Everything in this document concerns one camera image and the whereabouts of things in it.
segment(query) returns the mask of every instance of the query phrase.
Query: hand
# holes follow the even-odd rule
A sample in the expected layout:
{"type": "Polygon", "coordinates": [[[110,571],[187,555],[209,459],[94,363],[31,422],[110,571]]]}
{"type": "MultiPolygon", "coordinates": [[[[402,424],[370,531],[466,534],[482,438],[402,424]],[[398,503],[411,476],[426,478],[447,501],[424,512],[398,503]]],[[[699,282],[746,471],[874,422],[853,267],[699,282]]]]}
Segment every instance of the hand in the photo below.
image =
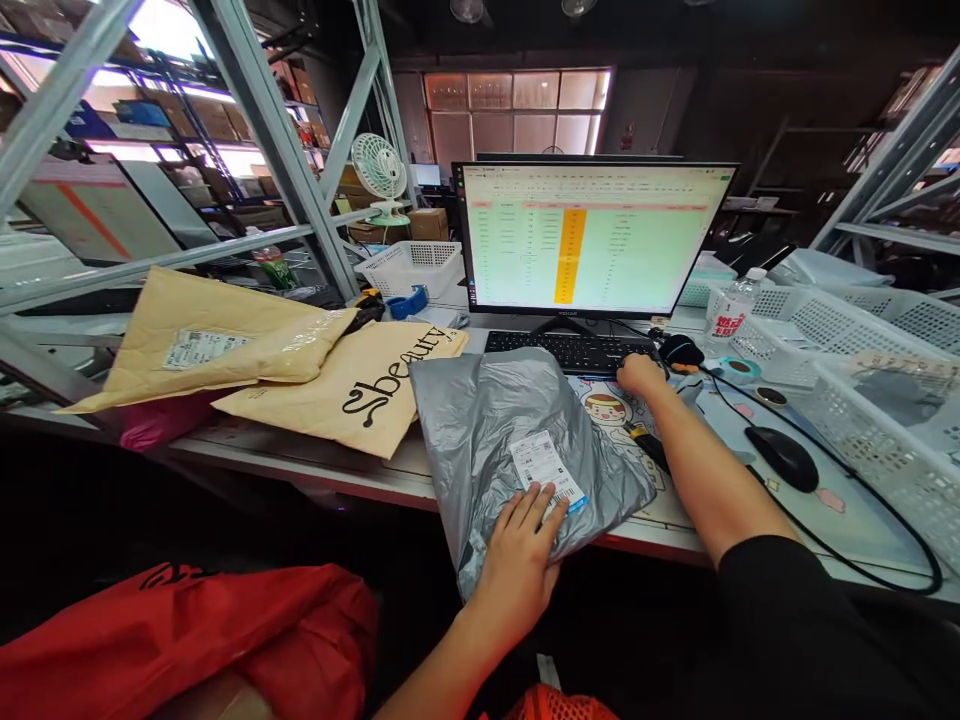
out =
{"type": "Polygon", "coordinates": [[[663,369],[647,355],[627,355],[623,367],[617,370],[617,382],[628,393],[648,404],[667,395],[676,395],[664,380],[663,369]]]}
{"type": "Polygon", "coordinates": [[[537,624],[550,604],[560,565],[550,565],[550,548],[560,532],[570,501],[563,498],[540,525],[555,488],[532,483],[526,494],[511,498],[487,545],[480,582],[463,609],[482,628],[489,650],[499,662],[537,624]]]}

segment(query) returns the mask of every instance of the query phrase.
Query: barcode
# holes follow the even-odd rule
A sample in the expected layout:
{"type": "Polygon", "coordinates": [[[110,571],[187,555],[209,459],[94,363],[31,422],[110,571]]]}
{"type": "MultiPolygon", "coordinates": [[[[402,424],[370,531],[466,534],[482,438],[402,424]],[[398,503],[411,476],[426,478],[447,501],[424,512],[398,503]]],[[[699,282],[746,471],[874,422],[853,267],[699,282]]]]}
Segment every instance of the barcode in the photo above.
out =
{"type": "Polygon", "coordinates": [[[553,501],[554,501],[554,502],[560,502],[560,501],[563,500],[565,497],[571,497],[571,496],[574,495],[576,492],[577,492],[577,489],[576,489],[576,488],[567,488],[566,490],[561,490],[561,491],[558,492],[558,493],[554,493],[554,495],[553,495],[553,501]]]}

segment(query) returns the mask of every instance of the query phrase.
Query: electric fan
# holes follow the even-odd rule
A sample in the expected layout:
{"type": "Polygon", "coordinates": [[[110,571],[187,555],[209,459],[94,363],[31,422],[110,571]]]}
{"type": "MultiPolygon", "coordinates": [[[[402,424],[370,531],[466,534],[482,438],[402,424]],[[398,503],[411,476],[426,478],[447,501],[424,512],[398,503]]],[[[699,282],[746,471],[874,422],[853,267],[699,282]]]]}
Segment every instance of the electric fan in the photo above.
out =
{"type": "Polygon", "coordinates": [[[370,203],[380,214],[367,222],[380,226],[409,225],[410,218],[400,213],[403,205],[396,201],[407,187],[407,169],[393,145],[379,135],[362,133],[353,141],[350,154],[360,183],[371,195],[383,198],[383,202],[370,203]]]}

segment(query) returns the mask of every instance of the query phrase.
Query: monitor stand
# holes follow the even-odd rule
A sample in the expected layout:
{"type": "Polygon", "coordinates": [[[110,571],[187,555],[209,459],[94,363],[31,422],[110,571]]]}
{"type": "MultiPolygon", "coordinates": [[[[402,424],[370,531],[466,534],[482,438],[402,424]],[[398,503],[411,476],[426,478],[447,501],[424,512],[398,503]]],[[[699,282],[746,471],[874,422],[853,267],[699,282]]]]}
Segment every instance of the monitor stand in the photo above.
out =
{"type": "Polygon", "coordinates": [[[540,325],[537,328],[534,328],[530,331],[531,335],[544,335],[551,330],[572,330],[578,335],[584,335],[586,337],[596,337],[597,334],[589,329],[585,328],[580,323],[576,323],[568,317],[563,315],[558,315],[555,318],[550,318],[543,325],[540,325]]]}

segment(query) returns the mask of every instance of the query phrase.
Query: cable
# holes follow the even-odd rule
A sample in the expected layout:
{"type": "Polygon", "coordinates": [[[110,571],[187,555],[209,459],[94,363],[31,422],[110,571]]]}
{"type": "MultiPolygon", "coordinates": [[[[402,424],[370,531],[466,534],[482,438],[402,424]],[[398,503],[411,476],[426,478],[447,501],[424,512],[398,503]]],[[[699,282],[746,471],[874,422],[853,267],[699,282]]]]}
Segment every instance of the cable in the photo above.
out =
{"type": "MultiPolygon", "coordinates": [[[[746,415],[744,415],[739,410],[737,410],[733,406],[733,404],[729,400],[727,400],[727,398],[724,397],[723,393],[720,392],[720,386],[717,385],[717,380],[722,382],[724,385],[727,385],[733,388],[738,393],[740,393],[746,398],[749,398],[750,400],[754,400],[755,398],[746,390],[743,390],[737,385],[734,385],[729,380],[726,380],[720,377],[719,375],[715,375],[711,370],[708,370],[703,366],[701,366],[700,369],[703,370],[705,373],[707,373],[707,375],[709,375],[710,378],[713,380],[713,386],[716,388],[717,395],[720,396],[720,399],[723,401],[723,403],[728,408],[733,410],[733,412],[735,412],[737,415],[743,418],[748,425],[750,425],[751,427],[756,427],[756,423],[754,423],[753,420],[751,420],[746,415]]],[[[843,563],[854,572],[859,573],[863,577],[877,583],[877,585],[881,585],[882,587],[888,588],[889,590],[899,590],[900,592],[908,593],[910,595],[933,595],[934,593],[938,592],[940,588],[943,587],[943,570],[940,567],[940,563],[937,561],[936,555],[933,554],[933,550],[930,548],[930,545],[927,544],[927,541],[924,540],[922,537],[920,537],[920,534],[913,528],[913,526],[909,522],[907,522],[906,518],[904,518],[903,515],[897,512],[897,510],[892,505],[890,505],[890,503],[888,503],[883,497],[881,497],[880,493],[874,490],[873,486],[871,486],[866,480],[864,480],[863,477],[860,475],[860,473],[858,473],[850,465],[843,462],[843,460],[837,457],[836,453],[834,453],[832,450],[826,447],[823,443],[821,443],[819,440],[813,437],[810,433],[808,433],[806,430],[804,430],[802,427],[800,427],[797,423],[795,423],[793,420],[788,418],[786,415],[781,414],[777,410],[767,405],[764,405],[763,403],[759,403],[759,404],[763,405],[763,408],[765,410],[772,413],[783,422],[787,423],[790,427],[792,427],[794,430],[796,430],[801,435],[803,435],[807,440],[809,440],[818,448],[820,448],[820,450],[822,450],[831,460],[833,460],[837,465],[840,466],[841,470],[843,470],[849,477],[853,478],[858,483],[860,483],[860,485],[862,485],[867,490],[867,492],[869,492],[874,498],[877,499],[877,501],[881,505],[883,505],[883,507],[887,510],[887,512],[889,512],[891,515],[893,515],[894,518],[896,518],[897,522],[899,522],[900,525],[903,526],[903,529],[907,531],[910,537],[912,537],[914,541],[917,543],[917,545],[920,547],[920,550],[921,552],[923,552],[923,555],[926,558],[927,563],[930,565],[930,573],[931,573],[930,584],[924,588],[905,587],[903,585],[897,585],[896,583],[892,583],[889,580],[885,580],[882,577],[879,577],[878,575],[874,575],[869,570],[865,570],[861,566],[854,563],[852,560],[848,559],[845,555],[843,555],[839,551],[834,550],[827,543],[825,543],[816,533],[810,530],[810,528],[808,528],[806,525],[800,522],[797,516],[794,515],[792,512],[790,512],[789,510],[787,510],[787,508],[784,507],[783,503],[781,503],[773,495],[773,493],[770,492],[770,489],[767,487],[766,483],[764,483],[763,487],[766,489],[767,494],[770,496],[770,499],[777,504],[777,507],[780,508],[783,514],[786,515],[788,518],[790,518],[790,520],[792,520],[793,523],[798,528],[800,528],[800,530],[802,530],[807,535],[809,535],[810,538],[814,540],[814,542],[816,542],[824,550],[830,553],[830,555],[832,555],[836,560],[843,563]]]]}
{"type": "Polygon", "coordinates": [[[626,328],[627,330],[629,330],[629,331],[632,332],[632,333],[636,333],[637,335],[640,335],[641,337],[647,338],[647,340],[651,340],[651,339],[652,339],[652,338],[651,338],[647,333],[645,333],[643,330],[637,330],[636,328],[632,328],[632,327],[630,327],[629,325],[627,325],[625,322],[623,322],[622,320],[617,320],[617,319],[615,319],[615,318],[607,318],[607,322],[609,322],[609,323],[616,323],[616,324],[619,325],[620,327],[626,328]]]}

